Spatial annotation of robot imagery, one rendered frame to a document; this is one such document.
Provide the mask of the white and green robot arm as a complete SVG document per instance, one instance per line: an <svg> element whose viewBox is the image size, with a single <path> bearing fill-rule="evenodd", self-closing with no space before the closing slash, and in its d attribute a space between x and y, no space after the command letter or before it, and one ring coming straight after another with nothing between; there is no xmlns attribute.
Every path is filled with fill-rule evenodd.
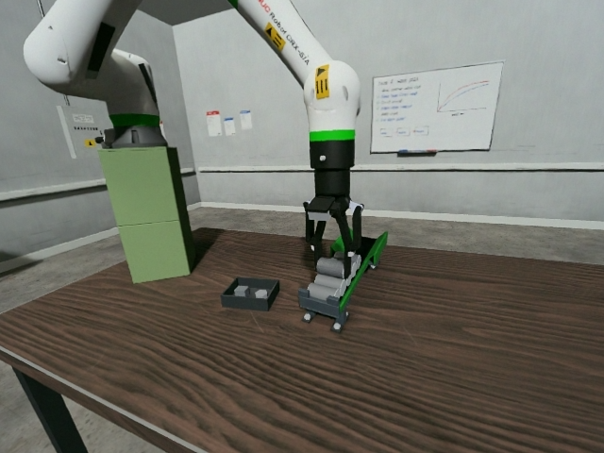
<svg viewBox="0 0 604 453"><path fill-rule="evenodd" d="M273 49L303 90L310 131L310 167L355 166L361 84L346 63L332 60L291 0L227 0ZM159 126L152 70L114 49L142 0L57 0L24 45L25 62L47 88L105 101L115 128L95 142L103 149L168 146ZM113 52L113 53L112 53ZM110 59L109 59L110 58ZM346 168L345 168L346 167ZM329 221L341 203L314 197L310 220Z"/></svg>

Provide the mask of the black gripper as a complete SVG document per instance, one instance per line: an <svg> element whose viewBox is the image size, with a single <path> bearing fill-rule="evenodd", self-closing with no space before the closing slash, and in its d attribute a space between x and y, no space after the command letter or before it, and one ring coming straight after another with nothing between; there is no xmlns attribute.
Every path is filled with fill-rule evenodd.
<svg viewBox="0 0 604 453"><path fill-rule="evenodd" d="M344 278L351 274L351 257L361 247L361 213L363 204L352 202L350 198L350 168L336 171L320 171L314 169L315 197L320 195L334 195L335 203L341 203L341 208L337 214L331 217L336 218L344 243ZM318 194L319 193L319 194ZM351 208L353 242L347 223L346 211ZM318 221L314 234L314 220L310 220L308 211L306 212L306 242L310 243L314 250L314 268L317 272L317 262L322 258L322 237L327 221Z"/></svg>

